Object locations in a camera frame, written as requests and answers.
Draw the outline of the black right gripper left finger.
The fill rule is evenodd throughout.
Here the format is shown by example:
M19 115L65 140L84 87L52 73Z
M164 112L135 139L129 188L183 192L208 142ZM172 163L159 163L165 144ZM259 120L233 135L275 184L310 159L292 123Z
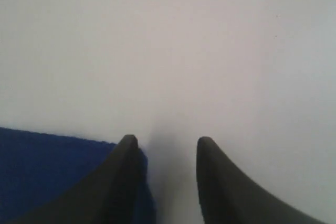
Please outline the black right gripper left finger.
M138 140L125 135L78 184L12 223L131 223L138 184Z

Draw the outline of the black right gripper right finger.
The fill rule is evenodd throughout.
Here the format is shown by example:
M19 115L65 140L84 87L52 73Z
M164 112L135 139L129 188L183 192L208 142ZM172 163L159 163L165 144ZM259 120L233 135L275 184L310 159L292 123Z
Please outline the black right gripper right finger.
M255 183L207 136L197 141L196 180L205 223L320 223Z

